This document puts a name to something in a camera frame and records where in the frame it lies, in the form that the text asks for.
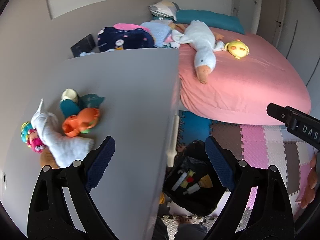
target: yellow plush toy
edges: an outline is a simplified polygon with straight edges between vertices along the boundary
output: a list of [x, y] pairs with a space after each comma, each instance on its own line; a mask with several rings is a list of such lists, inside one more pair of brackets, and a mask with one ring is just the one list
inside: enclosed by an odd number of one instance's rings
[[235, 58], [240, 59], [249, 54], [249, 48], [241, 40], [228, 42], [225, 47]]

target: orange plastic toy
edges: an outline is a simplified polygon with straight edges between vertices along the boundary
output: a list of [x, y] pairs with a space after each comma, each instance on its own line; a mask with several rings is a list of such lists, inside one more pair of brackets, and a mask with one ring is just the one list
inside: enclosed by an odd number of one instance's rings
[[98, 108], [85, 108], [78, 115], [69, 116], [62, 124], [64, 133], [75, 137], [79, 133], [89, 133], [90, 129], [98, 123], [100, 111]]

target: patterned pillow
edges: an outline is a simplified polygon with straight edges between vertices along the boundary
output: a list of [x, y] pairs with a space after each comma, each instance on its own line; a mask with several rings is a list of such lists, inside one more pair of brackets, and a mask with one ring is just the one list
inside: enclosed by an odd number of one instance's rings
[[179, 6], [174, 2], [161, 1], [148, 7], [154, 16], [169, 17], [175, 21], [177, 20], [176, 12], [179, 10]]

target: desk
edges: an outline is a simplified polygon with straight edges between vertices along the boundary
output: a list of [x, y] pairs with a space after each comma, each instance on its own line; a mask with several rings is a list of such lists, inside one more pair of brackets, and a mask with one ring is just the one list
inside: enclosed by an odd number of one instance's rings
[[[66, 88], [73, 88], [79, 95], [105, 97], [100, 122], [84, 136], [94, 138], [95, 148], [107, 135], [116, 141], [115, 154], [90, 193], [95, 205], [120, 240], [151, 238], [178, 105], [179, 90], [174, 88], [178, 53], [176, 49], [104, 52], [64, 61], [43, 77], [41, 89], [30, 95], [4, 166], [3, 205], [24, 234], [41, 167], [39, 155], [21, 141], [20, 127], [31, 119], [41, 98], [62, 124], [60, 96]], [[64, 192], [75, 226], [81, 229], [68, 189]]]

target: dark pants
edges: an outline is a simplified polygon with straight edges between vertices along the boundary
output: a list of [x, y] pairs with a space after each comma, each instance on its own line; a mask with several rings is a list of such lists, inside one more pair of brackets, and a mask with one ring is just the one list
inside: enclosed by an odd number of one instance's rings
[[[202, 240], [207, 233], [207, 228], [198, 224], [180, 224], [174, 240]], [[169, 240], [166, 225], [157, 217], [152, 240]]]

